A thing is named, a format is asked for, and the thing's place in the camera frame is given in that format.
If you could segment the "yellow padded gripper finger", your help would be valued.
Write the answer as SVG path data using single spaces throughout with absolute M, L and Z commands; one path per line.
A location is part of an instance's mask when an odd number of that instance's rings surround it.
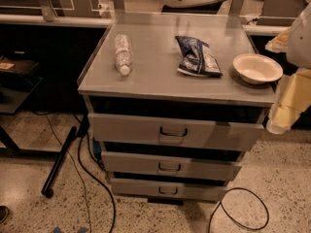
M 268 115 L 267 131 L 284 134 L 310 106 L 311 70 L 299 68 L 277 86 L 277 100 Z

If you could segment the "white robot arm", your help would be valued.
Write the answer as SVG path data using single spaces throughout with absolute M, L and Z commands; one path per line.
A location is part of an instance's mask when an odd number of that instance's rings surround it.
M 266 129 L 284 134 L 311 106 L 311 4 L 295 19 L 287 38 L 287 60 L 297 67 L 287 84 L 277 86 Z

